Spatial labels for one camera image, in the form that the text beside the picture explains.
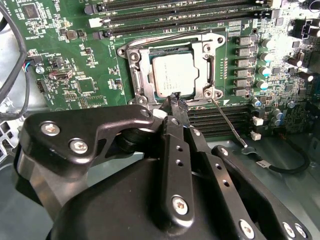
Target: cpu socket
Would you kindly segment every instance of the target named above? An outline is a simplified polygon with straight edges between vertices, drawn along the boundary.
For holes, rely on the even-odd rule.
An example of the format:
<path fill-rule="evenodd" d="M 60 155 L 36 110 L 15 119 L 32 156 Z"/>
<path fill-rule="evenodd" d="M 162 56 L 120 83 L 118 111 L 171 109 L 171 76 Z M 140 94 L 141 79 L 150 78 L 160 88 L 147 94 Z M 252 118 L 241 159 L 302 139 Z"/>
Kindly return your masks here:
<path fill-rule="evenodd" d="M 215 88 L 216 49 L 226 38 L 212 30 L 140 38 L 120 47 L 128 60 L 135 98 L 129 104 L 159 107 L 173 92 L 181 92 L 189 106 L 218 100 Z"/>

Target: screw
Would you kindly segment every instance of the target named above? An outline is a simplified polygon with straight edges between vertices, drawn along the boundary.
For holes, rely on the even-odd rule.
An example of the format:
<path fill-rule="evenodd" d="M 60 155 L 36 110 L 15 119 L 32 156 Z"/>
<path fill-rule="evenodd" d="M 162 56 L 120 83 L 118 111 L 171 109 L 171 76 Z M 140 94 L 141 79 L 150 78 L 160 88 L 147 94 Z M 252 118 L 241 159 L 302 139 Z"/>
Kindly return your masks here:
<path fill-rule="evenodd" d="M 150 113 L 149 113 L 147 110 L 145 110 L 145 109 L 141 109 L 141 110 L 140 110 L 140 113 L 141 113 L 143 116 L 147 117 L 147 118 L 150 117 Z"/>
<path fill-rule="evenodd" d="M 223 147 L 221 148 L 221 152 L 223 153 L 223 155 L 228 156 L 229 153 L 227 150 L 225 150 Z"/>
<path fill-rule="evenodd" d="M 240 228 L 241 228 L 242 232 L 244 233 L 244 235 L 248 239 L 254 239 L 255 232 L 254 232 L 253 228 L 249 225 L 249 223 L 247 223 L 247 221 L 241 219 L 239 221 L 239 225 L 240 225 Z"/>
<path fill-rule="evenodd" d="M 204 50 L 205 53 L 209 53 L 210 50 L 211 50 L 210 45 L 209 44 L 204 45 L 203 50 Z"/>
<path fill-rule="evenodd" d="M 138 101 L 142 105 L 145 105 L 147 103 L 147 100 L 145 98 L 143 98 L 143 97 L 140 97 Z"/>
<path fill-rule="evenodd" d="M 53 123 L 45 123 L 41 126 L 41 131 L 48 136 L 56 136 L 60 133 L 60 128 Z"/>
<path fill-rule="evenodd" d="M 180 214 L 180 215 L 186 215 L 188 212 L 188 205 L 185 202 L 185 200 L 183 200 L 181 197 L 179 196 L 175 196 L 174 198 L 172 198 L 172 205 L 174 210 Z"/>
<path fill-rule="evenodd" d="M 139 60 L 139 55 L 137 54 L 137 53 L 135 53 L 135 52 L 132 52 L 131 54 L 130 54 L 130 59 L 132 60 L 132 61 L 138 61 Z"/>
<path fill-rule="evenodd" d="M 73 140 L 70 142 L 70 149 L 76 154 L 84 154 L 88 151 L 88 145 L 82 140 Z"/>
<path fill-rule="evenodd" d="M 286 223 L 286 222 L 283 222 L 282 224 L 283 224 L 283 226 L 284 226 L 284 229 L 285 229 L 286 233 L 287 233 L 290 237 L 294 238 L 294 237 L 296 236 L 296 234 L 295 234 L 295 232 L 292 230 L 292 228 L 289 226 L 289 224 Z"/>
<path fill-rule="evenodd" d="M 301 227 L 298 223 L 296 223 L 294 226 L 295 226 L 295 229 L 298 231 L 298 233 L 300 233 L 301 236 L 302 236 L 304 239 L 306 239 L 306 238 L 307 238 L 307 234 L 306 234 L 306 232 L 302 229 L 302 227 Z"/>
<path fill-rule="evenodd" d="M 201 132 L 199 132 L 199 130 L 197 130 L 197 129 L 195 129 L 195 128 L 194 128 L 192 131 L 193 131 L 194 134 L 197 135 L 197 136 L 200 136 L 200 135 L 201 135 Z"/>
<path fill-rule="evenodd" d="M 37 66 L 37 67 L 35 68 L 35 72 L 36 72 L 37 74 L 44 74 L 44 73 L 45 73 L 45 69 L 44 69 L 42 66 Z"/>

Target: screw hole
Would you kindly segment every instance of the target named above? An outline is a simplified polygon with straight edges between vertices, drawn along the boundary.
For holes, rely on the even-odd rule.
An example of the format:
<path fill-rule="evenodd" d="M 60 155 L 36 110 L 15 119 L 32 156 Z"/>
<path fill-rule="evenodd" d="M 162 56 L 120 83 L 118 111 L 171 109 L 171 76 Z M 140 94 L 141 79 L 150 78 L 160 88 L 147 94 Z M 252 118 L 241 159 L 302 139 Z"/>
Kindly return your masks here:
<path fill-rule="evenodd" d="M 226 187 L 230 187 L 230 184 L 229 184 L 226 180 L 223 180 L 223 184 L 224 184 Z"/>
<path fill-rule="evenodd" d="M 219 170 L 222 169 L 222 167 L 221 167 L 218 163 L 215 165 L 215 167 L 216 167 L 217 169 L 219 169 Z"/>
<path fill-rule="evenodd" d="M 183 167 L 183 166 L 184 166 L 183 162 L 180 161 L 179 159 L 177 159 L 177 160 L 175 161 L 175 163 L 176 163 L 179 167 Z"/>
<path fill-rule="evenodd" d="M 183 149 L 180 147 L 180 146 L 176 146 L 175 147 L 179 152 L 182 152 L 183 151 Z"/>

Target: connector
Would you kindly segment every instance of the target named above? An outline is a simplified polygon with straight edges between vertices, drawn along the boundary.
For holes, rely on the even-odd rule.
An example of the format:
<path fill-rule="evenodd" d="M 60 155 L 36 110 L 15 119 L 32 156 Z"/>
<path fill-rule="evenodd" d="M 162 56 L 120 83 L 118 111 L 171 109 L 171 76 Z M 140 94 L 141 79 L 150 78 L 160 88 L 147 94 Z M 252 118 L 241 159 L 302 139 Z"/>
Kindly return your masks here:
<path fill-rule="evenodd" d="M 293 36 L 297 39 L 308 39 L 311 24 L 312 24 L 312 19 L 309 19 L 309 20 L 297 19 L 297 20 L 295 20 L 295 27 L 293 29 Z"/>
<path fill-rule="evenodd" d="M 261 134 L 260 133 L 255 133 L 254 131 L 250 132 L 251 138 L 253 141 L 258 141 L 261 140 Z"/>

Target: motherboard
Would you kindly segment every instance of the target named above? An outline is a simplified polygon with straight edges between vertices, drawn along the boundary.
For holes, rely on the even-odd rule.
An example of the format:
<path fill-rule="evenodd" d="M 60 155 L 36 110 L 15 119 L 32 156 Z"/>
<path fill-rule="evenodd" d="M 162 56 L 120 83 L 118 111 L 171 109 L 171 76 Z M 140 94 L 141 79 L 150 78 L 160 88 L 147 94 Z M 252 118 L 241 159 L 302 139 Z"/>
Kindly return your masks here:
<path fill-rule="evenodd" d="M 206 137 L 299 133 L 320 96 L 318 0 L 4 0 L 51 111 L 172 92 Z"/>

